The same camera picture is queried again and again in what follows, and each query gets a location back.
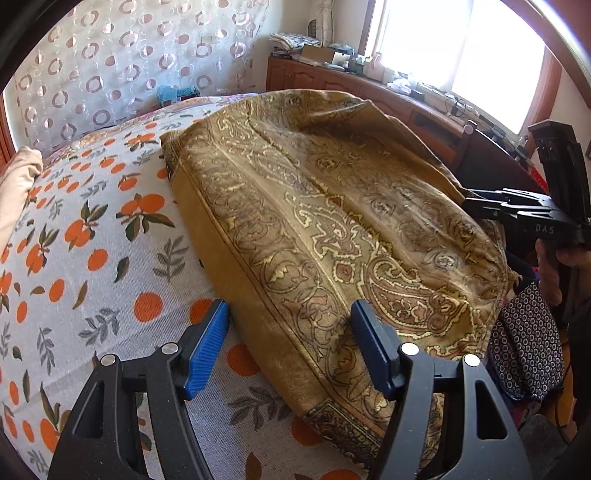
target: bed sheet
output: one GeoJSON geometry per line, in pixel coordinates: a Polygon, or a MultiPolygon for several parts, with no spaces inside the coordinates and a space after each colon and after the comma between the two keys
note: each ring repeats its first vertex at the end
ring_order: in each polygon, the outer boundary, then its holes
{"type": "MultiPolygon", "coordinates": [[[[110,352],[151,354],[200,321],[215,297],[174,204],[158,137],[245,96],[188,100],[94,132],[45,161],[0,257],[0,414],[40,478],[93,364],[110,352]]],[[[216,479],[365,477],[294,416],[233,326],[188,408],[216,479]]],[[[148,471],[161,479],[146,398],[138,417],[148,471]]]]}

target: red object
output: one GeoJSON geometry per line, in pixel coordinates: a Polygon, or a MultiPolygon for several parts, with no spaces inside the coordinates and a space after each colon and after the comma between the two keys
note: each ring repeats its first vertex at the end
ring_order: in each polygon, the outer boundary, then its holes
{"type": "Polygon", "coordinates": [[[537,170],[537,168],[532,166],[531,171],[530,171],[530,175],[538,183],[538,185],[544,189],[544,191],[546,193],[549,193],[548,192],[548,183],[546,182],[544,177],[540,174],[540,172],[537,170]]]}

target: dark patterned cloth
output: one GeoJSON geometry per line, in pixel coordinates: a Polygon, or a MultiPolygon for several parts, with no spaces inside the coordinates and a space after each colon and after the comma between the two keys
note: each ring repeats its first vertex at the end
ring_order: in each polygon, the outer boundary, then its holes
{"type": "Polygon", "coordinates": [[[502,308],[488,353],[500,386],[514,400],[541,402],[562,383],[558,328],[536,283],[502,308]]]}

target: bright window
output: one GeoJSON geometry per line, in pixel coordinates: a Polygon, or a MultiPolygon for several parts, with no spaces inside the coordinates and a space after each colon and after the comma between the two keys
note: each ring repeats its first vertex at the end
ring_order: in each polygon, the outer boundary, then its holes
{"type": "Polygon", "coordinates": [[[452,92],[522,130],[545,45],[500,0],[387,0],[375,51],[384,64],[452,92]]]}

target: white wall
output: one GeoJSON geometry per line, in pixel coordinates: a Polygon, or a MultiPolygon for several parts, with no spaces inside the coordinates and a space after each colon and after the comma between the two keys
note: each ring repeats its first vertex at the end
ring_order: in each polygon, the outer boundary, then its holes
{"type": "Polygon", "coordinates": [[[308,23],[311,20],[310,15],[315,3],[315,0],[269,0],[265,22],[259,32],[252,55],[253,76],[257,92],[264,91],[267,83],[267,60],[269,53],[273,50],[269,35],[278,32],[307,34],[308,23]]]}
{"type": "MultiPolygon", "coordinates": [[[[577,87],[575,87],[565,70],[562,71],[562,75],[560,76],[560,84],[550,119],[572,125],[577,141],[581,144],[583,153],[585,153],[591,140],[591,110],[587,108],[583,97],[581,97],[577,87]]],[[[538,152],[534,152],[531,159],[543,175],[538,152]]],[[[585,163],[587,167],[587,178],[591,184],[591,161],[585,160],[585,163]]]]}
{"type": "Polygon", "coordinates": [[[348,43],[355,50],[359,48],[367,9],[368,0],[335,0],[335,42],[348,43]]]}

